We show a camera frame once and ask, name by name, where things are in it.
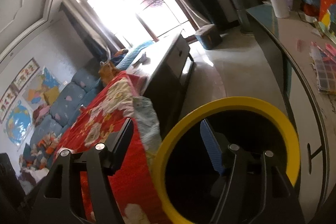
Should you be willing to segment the brown paper bag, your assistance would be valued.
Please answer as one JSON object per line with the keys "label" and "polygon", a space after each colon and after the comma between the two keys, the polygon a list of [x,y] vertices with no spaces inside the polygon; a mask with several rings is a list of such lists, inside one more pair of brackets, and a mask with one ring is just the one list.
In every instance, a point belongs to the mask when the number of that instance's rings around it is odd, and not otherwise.
{"label": "brown paper bag", "polygon": [[120,69],[116,68],[112,61],[100,62],[100,69],[98,71],[101,82],[104,86],[112,81],[120,73]]}

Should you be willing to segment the yellow rimmed black trash bin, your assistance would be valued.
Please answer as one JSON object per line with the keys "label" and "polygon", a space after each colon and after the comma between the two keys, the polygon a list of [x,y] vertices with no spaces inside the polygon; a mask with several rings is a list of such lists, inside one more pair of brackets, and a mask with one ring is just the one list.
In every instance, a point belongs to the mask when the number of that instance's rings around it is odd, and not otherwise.
{"label": "yellow rimmed black trash bin", "polygon": [[171,129],[153,181],[173,223],[304,223],[299,173],[298,136],[287,116],[260,99],[228,97]]}

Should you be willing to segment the colourful painting canvas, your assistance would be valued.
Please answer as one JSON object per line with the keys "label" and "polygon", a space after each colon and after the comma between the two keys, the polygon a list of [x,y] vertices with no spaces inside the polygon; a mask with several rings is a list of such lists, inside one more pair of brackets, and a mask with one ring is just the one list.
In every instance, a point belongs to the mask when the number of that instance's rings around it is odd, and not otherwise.
{"label": "colourful painting canvas", "polygon": [[325,34],[335,42],[335,0],[321,0],[319,24]]}

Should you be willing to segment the blue storage stool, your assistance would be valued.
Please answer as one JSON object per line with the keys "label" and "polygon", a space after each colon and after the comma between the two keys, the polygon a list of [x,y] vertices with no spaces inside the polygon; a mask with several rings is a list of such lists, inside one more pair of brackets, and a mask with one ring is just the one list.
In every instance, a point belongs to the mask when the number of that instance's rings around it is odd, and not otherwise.
{"label": "blue storage stool", "polygon": [[195,32],[195,38],[201,43],[205,50],[212,50],[222,42],[217,26],[207,24]]}

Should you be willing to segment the yellow cushion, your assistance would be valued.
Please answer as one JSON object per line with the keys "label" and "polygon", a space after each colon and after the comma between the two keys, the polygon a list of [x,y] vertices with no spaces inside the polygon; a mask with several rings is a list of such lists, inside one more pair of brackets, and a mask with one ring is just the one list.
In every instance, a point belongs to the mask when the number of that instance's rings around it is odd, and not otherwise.
{"label": "yellow cushion", "polygon": [[52,87],[48,91],[44,92],[46,103],[51,106],[57,100],[59,94],[60,92],[58,86]]}

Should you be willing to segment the blue sofa with hearts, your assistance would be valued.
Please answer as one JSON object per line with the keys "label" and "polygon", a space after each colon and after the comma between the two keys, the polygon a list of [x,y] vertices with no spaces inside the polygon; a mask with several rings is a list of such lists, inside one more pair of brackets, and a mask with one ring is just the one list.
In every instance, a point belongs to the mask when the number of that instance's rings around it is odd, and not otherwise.
{"label": "blue sofa with hearts", "polygon": [[41,159],[46,159],[46,167],[49,168],[52,164],[52,155],[48,154],[45,148],[32,155],[32,149],[36,148],[46,135],[61,137],[75,123],[80,115],[80,108],[87,107],[101,91],[102,83],[98,67],[87,65],[80,68],[71,82],[60,92],[41,123],[37,125],[30,142],[25,144],[23,154],[19,158],[20,167],[39,169]]}

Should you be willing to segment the pile of clothes on sofa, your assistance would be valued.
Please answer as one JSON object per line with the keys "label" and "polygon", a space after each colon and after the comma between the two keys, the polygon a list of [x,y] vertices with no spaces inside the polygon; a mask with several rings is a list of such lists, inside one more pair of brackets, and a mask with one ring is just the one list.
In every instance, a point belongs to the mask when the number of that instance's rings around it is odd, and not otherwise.
{"label": "pile of clothes on sofa", "polygon": [[37,144],[26,144],[19,157],[20,168],[30,170],[51,169],[60,137],[61,135],[56,136],[52,132],[42,137]]}

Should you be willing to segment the dark coffee table with drawers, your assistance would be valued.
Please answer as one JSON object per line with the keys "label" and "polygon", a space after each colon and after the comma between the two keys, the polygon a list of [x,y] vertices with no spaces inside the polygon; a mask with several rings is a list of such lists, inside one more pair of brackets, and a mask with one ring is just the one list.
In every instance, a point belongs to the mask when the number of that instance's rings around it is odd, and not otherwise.
{"label": "dark coffee table with drawers", "polygon": [[190,47],[179,31],[143,49],[126,72],[145,77],[140,94],[149,98],[159,120],[161,137],[175,126],[180,116],[193,72]]}

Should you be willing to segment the colourful bead organizer box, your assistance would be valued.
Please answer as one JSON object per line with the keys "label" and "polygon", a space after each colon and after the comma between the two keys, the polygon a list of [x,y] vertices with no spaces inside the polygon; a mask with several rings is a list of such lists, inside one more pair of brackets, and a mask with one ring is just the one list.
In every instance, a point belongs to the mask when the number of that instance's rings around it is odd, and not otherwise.
{"label": "colourful bead organizer box", "polygon": [[315,42],[310,44],[310,56],[318,90],[326,94],[335,94],[335,58]]}

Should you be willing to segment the china map poster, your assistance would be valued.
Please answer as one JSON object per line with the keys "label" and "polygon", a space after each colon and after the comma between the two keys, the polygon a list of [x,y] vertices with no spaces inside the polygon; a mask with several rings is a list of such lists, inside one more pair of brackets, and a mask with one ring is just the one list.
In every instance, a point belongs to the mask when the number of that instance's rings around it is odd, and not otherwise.
{"label": "china map poster", "polygon": [[61,83],[58,79],[54,77],[47,67],[44,67],[27,85],[23,98],[32,109],[36,109],[41,105],[48,105],[44,98],[44,92],[55,86],[60,88],[60,85]]}

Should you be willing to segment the world map poster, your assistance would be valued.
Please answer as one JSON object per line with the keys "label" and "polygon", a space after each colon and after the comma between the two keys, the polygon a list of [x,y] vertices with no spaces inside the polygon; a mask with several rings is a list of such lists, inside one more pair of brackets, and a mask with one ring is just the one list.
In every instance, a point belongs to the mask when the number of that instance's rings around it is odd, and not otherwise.
{"label": "world map poster", "polygon": [[7,133],[9,141],[19,147],[28,135],[31,124],[30,111],[19,100],[13,110],[11,110],[5,124],[5,133]]}

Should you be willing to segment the framed calligraphy scroll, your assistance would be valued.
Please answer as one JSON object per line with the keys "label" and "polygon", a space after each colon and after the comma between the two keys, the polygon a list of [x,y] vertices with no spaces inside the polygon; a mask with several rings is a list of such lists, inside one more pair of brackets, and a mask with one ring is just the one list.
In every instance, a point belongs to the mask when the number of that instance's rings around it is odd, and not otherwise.
{"label": "framed calligraphy scroll", "polygon": [[34,58],[32,58],[17,74],[15,79],[12,81],[13,87],[15,87],[15,90],[17,92],[20,92],[25,85],[29,82],[31,77],[39,70],[40,66],[35,61]]}

